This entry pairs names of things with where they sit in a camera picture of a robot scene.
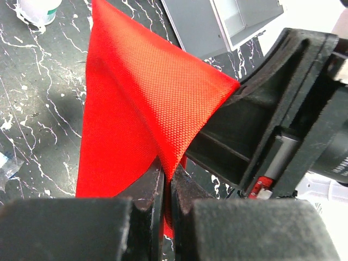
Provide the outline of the red first aid kit pouch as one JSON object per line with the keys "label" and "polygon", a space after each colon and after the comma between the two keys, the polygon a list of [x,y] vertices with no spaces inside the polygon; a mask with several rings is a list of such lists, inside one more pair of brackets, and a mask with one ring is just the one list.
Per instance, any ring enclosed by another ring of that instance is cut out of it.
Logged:
{"label": "red first aid kit pouch", "polygon": [[166,184],[240,86],[106,1],[92,2],[77,197],[113,197],[159,158]]}

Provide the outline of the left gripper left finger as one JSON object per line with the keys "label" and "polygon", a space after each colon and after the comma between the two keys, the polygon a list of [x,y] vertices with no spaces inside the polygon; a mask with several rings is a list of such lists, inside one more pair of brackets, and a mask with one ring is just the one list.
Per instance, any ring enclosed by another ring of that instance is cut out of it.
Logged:
{"label": "left gripper left finger", "polygon": [[113,198],[37,198],[1,207],[1,260],[161,260],[159,159]]}

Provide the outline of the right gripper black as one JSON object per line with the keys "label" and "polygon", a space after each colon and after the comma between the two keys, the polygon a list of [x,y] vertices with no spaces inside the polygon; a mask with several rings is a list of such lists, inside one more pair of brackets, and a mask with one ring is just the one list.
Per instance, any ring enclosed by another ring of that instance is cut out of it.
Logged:
{"label": "right gripper black", "polygon": [[311,171],[347,184],[347,41],[284,29],[186,155],[257,198],[290,196]]}

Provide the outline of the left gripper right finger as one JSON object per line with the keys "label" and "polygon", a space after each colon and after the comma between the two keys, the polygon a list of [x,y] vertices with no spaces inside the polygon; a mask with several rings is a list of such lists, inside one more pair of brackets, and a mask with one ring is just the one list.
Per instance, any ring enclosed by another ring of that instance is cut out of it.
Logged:
{"label": "left gripper right finger", "polygon": [[182,167],[171,199],[176,260],[339,260],[307,201],[218,200]]}

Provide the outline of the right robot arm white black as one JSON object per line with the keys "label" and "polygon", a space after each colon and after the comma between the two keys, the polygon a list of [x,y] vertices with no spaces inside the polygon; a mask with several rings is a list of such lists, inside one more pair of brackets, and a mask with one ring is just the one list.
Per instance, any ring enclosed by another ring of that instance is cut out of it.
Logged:
{"label": "right robot arm white black", "polygon": [[347,202],[347,40],[284,29],[187,157],[248,198]]}

